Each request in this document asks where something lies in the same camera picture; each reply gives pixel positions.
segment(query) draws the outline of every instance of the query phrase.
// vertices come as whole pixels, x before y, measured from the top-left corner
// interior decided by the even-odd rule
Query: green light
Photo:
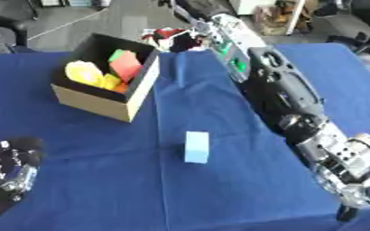
[[[243,72],[246,68],[245,63],[240,61],[239,58],[235,58],[235,59],[231,60],[231,63],[233,63],[236,66],[237,70],[240,71],[240,72]]]
[[[231,43],[225,43],[224,45],[220,46],[220,48],[218,48],[218,51],[220,51],[220,53],[222,54],[227,54],[228,53],[228,50],[230,50],[230,45]]]

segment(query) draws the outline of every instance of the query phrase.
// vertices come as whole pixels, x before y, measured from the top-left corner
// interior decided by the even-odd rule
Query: cardboard
[[[64,67],[74,60],[94,62],[104,74],[109,73],[108,59],[117,49],[135,52],[143,65],[124,94],[80,84],[65,76]],[[59,102],[64,105],[132,122],[160,75],[158,54],[153,46],[95,33],[55,69],[51,86]]]

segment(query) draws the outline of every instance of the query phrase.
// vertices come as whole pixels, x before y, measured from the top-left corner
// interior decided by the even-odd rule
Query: blue cube
[[[207,163],[208,154],[208,133],[187,132],[185,141],[185,162]]]

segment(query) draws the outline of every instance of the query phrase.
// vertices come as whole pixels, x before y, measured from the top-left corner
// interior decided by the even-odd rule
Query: black device
[[[0,142],[0,215],[32,189],[42,157],[39,139],[21,137]]]

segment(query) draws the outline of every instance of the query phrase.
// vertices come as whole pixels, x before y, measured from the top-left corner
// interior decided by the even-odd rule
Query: red block
[[[109,66],[112,72],[125,83],[128,83],[130,79],[134,78],[142,68],[142,64],[140,64],[136,55],[131,51],[125,51],[117,59],[110,62]]]

